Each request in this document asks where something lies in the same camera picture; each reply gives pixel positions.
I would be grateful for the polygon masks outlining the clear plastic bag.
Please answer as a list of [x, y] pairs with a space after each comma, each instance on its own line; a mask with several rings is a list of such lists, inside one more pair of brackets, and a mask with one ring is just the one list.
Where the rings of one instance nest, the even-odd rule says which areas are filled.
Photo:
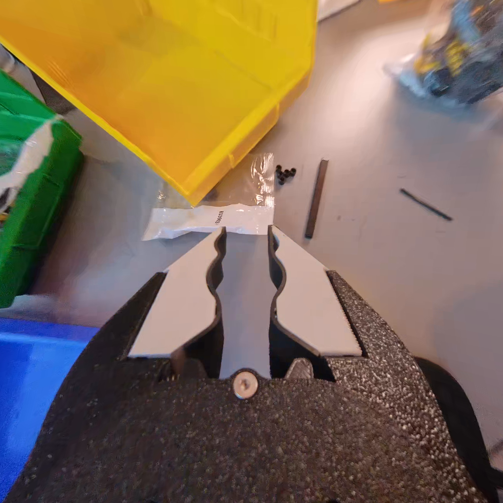
[[46, 120], [22, 143], [12, 167], [1, 175], [1, 213], [13, 205], [28, 176], [41, 167], [49, 156], [54, 142], [55, 116]]

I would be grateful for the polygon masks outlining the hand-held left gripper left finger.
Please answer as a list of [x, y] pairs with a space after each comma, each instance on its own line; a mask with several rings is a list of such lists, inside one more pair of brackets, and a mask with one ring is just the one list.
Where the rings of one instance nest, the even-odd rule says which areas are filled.
[[194, 359], [206, 372], [221, 370], [224, 335], [217, 288], [226, 242], [226, 228], [217, 228], [165, 269], [129, 358]]

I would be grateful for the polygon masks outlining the green storage bin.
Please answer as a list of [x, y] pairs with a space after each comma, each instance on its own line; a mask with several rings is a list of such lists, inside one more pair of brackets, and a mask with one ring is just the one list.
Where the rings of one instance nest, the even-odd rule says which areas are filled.
[[12, 167], [22, 143], [55, 116], [49, 156], [1, 213], [1, 308], [26, 294], [84, 159], [81, 135], [1, 71], [1, 175]]

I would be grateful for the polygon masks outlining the black long beam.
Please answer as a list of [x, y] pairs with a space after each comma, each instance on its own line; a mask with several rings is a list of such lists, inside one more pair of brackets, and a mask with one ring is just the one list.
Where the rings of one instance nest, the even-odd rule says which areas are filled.
[[316, 173], [316, 179], [313, 187], [311, 203], [307, 215], [307, 221], [304, 231], [305, 239], [312, 239], [314, 235], [328, 166], [329, 166], [329, 160], [321, 159], [318, 166], [318, 171]]

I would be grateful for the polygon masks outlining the clear bag of bricks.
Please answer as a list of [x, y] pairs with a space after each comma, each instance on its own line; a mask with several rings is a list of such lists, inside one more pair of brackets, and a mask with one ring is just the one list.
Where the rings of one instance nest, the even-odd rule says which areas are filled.
[[502, 91], [502, 1], [432, 1], [415, 53], [384, 66], [417, 98], [471, 106]]

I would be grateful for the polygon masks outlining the blue storage bin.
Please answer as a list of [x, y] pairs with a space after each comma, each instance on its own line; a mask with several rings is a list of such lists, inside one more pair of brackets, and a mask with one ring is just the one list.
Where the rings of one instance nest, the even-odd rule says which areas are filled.
[[95, 327], [1, 318], [1, 501]]

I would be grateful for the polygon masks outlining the grey desk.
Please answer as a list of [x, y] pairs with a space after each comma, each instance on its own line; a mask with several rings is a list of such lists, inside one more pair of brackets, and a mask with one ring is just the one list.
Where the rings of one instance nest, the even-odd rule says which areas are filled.
[[[336, 270], [409, 350], [465, 389], [502, 468], [502, 123], [413, 101], [384, 66], [413, 52], [430, 1], [361, 1], [319, 25], [310, 86], [257, 145], [299, 172], [275, 224]], [[198, 242], [142, 242], [159, 178], [82, 112], [85, 168], [32, 294], [13, 312], [101, 326]], [[312, 239], [316, 173], [329, 160]], [[453, 217], [444, 221], [400, 192]]]

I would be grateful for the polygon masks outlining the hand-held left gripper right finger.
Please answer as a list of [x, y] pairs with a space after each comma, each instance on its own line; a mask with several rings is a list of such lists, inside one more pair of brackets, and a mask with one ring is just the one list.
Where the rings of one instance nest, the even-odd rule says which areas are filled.
[[328, 269], [276, 226], [267, 230], [269, 275], [276, 288], [270, 308], [271, 368], [303, 359], [328, 368], [330, 358], [362, 358], [364, 349]]

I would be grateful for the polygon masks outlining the small clear bag white label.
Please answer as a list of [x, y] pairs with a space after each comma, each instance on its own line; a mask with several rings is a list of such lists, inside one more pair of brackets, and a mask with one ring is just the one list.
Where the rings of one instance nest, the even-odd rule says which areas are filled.
[[164, 182], [142, 236], [143, 241], [174, 239], [191, 232], [267, 234], [275, 212], [274, 155], [247, 154], [203, 199], [192, 205]]

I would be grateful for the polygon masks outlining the yellow storage bin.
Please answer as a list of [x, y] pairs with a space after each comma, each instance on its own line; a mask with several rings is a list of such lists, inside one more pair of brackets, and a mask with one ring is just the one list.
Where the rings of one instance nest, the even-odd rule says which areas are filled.
[[1, 44], [192, 205], [309, 85], [317, 1], [1, 1]]

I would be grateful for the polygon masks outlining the thin black rod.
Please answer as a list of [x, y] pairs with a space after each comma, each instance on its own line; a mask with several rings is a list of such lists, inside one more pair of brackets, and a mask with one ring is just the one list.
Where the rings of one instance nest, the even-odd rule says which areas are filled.
[[453, 221], [453, 217], [449, 216], [445, 212], [439, 210], [437, 207], [429, 204], [428, 202], [424, 201], [423, 199], [418, 198], [416, 195], [414, 195], [413, 193], [407, 191], [405, 188], [400, 188], [399, 192], [403, 196], [405, 196], [406, 198], [408, 198], [409, 200], [411, 200], [412, 202], [414, 202], [415, 204], [421, 206], [422, 208], [424, 208], [428, 212], [430, 212], [432, 214], [435, 214], [437, 217], [443, 219], [444, 221], [447, 221], [447, 222], [452, 222]]

